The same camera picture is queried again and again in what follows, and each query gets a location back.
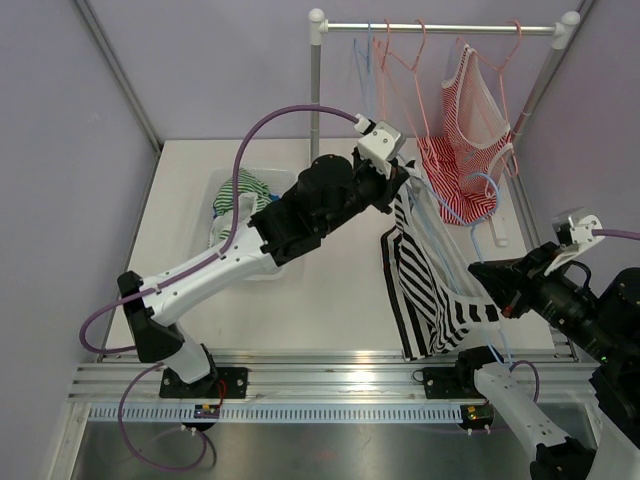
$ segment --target striped garment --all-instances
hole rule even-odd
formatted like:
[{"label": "striped garment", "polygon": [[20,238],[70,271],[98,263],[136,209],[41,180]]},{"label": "striped garment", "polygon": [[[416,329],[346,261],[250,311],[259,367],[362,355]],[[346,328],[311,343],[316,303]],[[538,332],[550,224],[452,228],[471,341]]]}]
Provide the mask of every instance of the striped garment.
[{"label": "striped garment", "polygon": [[[241,168],[238,174],[238,194],[241,195],[243,193],[256,193],[258,195],[256,200],[257,212],[271,203],[271,199],[269,197],[269,186],[251,175],[244,168]],[[213,216],[222,216],[231,211],[232,208],[233,183],[232,179],[229,179],[222,184],[216,199],[213,201]]]},{"label": "striped garment", "polygon": [[[442,84],[445,113],[444,137],[420,139],[429,158],[423,158],[431,183],[451,208],[467,223],[495,207],[495,195],[486,179],[471,177],[480,172],[498,184],[513,152],[511,126],[502,117],[478,66],[478,54],[465,45],[453,78]],[[447,223],[459,222],[446,210]]]},{"label": "striped garment", "polygon": [[[415,205],[402,189],[395,199],[395,227],[381,239],[389,300],[407,360],[446,353],[473,328],[486,328],[500,319],[498,309],[466,271],[466,262],[451,243],[435,205],[430,225],[416,223]],[[445,269],[455,276],[454,292]]]}]

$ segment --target white tabletop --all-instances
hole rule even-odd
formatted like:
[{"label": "white tabletop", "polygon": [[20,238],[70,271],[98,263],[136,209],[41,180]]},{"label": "white tabletop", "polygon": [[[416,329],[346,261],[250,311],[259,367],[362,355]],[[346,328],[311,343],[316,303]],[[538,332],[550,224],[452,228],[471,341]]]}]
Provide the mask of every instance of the white tabletop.
[{"label": "white tabletop", "polygon": [[[202,252],[211,228],[212,171],[230,167],[238,140],[168,141],[136,239],[129,269],[145,277],[176,266]],[[348,159],[354,139],[326,139],[320,153]],[[304,139],[255,140],[244,166],[286,169],[308,166]],[[405,147],[407,154],[412,148]],[[504,218],[509,246],[497,248],[490,227],[477,237],[485,259],[515,258],[526,253],[508,189],[497,215]],[[180,320],[200,343],[213,349],[240,350],[383,350],[399,352],[400,337],[389,304],[380,252],[380,236],[393,217],[370,208],[323,240],[322,247],[287,265],[279,280],[243,281],[205,300]],[[477,260],[464,227],[449,227],[469,261]],[[529,314],[508,320],[504,329],[514,351],[553,351],[549,329]],[[501,345],[497,333],[492,340]],[[484,343],[471,333],[464,346]],[[107,347],[131,345],[121,310],[116,312]]]}]

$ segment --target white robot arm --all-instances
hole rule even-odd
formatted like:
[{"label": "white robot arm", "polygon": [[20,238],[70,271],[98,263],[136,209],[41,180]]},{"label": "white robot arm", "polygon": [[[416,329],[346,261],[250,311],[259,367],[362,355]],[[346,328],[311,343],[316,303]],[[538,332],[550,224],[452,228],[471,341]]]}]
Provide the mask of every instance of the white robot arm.
[{"label": "white robot arm", "polygon": [[[524,446],[534,480],[640,479],[640,269],[620,272],[600,297],[591,292],[591,273],[574,258],[597,243],[591,230],[599,225],[582,209],[565,212],[554,221],[559,245],[548,242],[521,259],[469,266],[505,317],[533,309],[600,363],[590,380],[604,413],[594,459],[594,452],[553,425],[490,355],[475,362],[473,386]],[[572,265],[587,274],[581,286],[565,276]]]},{"label": "white robot arm", "polygon": [[141,278],[126,272],[118,278],[123,297],[155,290],[123,306],[141,361],[162,361],[186,388],[207,391],[216,379],[215,364],[178,324],[185,312],[237,281],[268,274],[318,248],[326,235],[370,205],[391,212],[389,204],[408,178],[395,159],[405,138],[385,122],[359,119],[356,129],[363,137],[353,165],[336,155],[315,159],[280,200],[239,226],[217,260],[165,288],[158,285],[216,255],[219,247],[157,275]]}]

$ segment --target metal floor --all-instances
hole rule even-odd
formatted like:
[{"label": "metal floor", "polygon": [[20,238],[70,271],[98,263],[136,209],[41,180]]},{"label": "metal floor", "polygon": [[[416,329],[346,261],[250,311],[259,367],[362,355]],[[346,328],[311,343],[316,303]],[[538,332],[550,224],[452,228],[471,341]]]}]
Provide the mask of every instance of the metal floor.
[{"label": "metal floor", "polygon": [[[593,445],[589,423],[575,405],[545,405],[545,412],[584,445]],[[129,423],[134,445],[175,424]],[[211,453],[203,465],[180,475],[190,480],[530,480],[524,450],[510,431],[468,437],[453,425],[233,424],[208,431]],[[162,438],[143,454],[172,466],[191,463],[199,440],[184,433]],[[75,480],[177,478],[133,459],[115,422],[89,422],[76,462]]]}]

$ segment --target purple wall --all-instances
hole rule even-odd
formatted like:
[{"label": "purple wall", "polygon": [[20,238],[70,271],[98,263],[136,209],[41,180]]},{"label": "purple wall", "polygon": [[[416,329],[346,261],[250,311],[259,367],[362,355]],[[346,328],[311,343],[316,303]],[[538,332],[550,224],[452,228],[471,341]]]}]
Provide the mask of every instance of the purple wall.
[{"label": "purple wall", "polygon": [[3,7],[0,465],[35,479],[87,358],[78,328],[115,296],[154,159],[72,3]]},{"label": "purple wall", "polygon": [[[601,1],[584,25],[521,144],[523,178],[546,239],[552,217],[590,207],[605,228],[640,231],[640,3]],[[583,261],[604,288],[640,265],[640,244],[607,239]]]},{"label": "purple wall", "polygon": [[[161,137],[238,138],[266,113],[309,99],[307,14],[324,9],[334,21],[553,25],[578,0],[525,2],[512,0],[278,0],[211,1],[92,0],[137,93]],[[366,34],[360,34],[366,40]],[[362,111],[352,51],[352,34],[332,33],[323,47],[322,102]],[[393,44],[415,55],[420,35],[395,35]],[[481,53],[501,62],[514,37],[468,37]],[[444,79],[455,37],[428,39],[421,78],[429,118],[439,130],[440,82]],[[522,108],[549,48],[548,38],[527,37],[507,72],[512,117]],[[412,76],[395,69],[398,82],[414,103]],[[497,86],[495,75],[488,83]],[[390,117],[406,128],[399,108]],[[339,119],[323,119],[323,135],[351,136]],[[279,119],[264,130],[269,137],[305,136],[307,116]]]}]

